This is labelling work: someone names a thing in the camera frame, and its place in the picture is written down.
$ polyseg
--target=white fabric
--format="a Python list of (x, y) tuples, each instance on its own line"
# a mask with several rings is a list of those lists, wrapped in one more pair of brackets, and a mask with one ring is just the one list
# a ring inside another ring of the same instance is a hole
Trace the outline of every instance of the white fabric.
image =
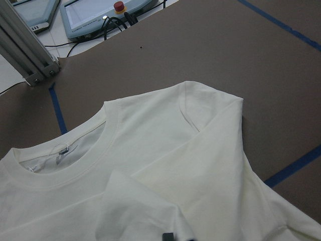
[(187, 223), (198, 241), (321, 240), (321, 226), (251, 170), (241, 115), (241, 98), (184, 82), (105, 102), (65, 135), (11, 149), (0, 240), (188, 240)]

